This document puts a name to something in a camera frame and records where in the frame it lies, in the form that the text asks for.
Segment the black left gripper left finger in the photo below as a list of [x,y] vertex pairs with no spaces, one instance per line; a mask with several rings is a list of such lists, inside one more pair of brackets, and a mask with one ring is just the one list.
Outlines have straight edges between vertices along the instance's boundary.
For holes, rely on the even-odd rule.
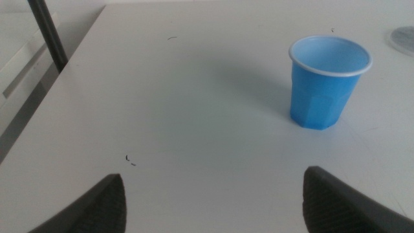
[[122,177],[119,174],[110,174],[32,231],[124,233],[126,221],[127,205]]

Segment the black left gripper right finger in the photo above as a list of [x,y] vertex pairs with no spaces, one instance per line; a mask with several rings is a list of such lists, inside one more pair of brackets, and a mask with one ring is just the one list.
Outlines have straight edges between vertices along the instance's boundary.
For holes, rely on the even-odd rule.
[[413,232],[413,220],[319,166],[310,166],[304,173],[302,212],[309,232]]

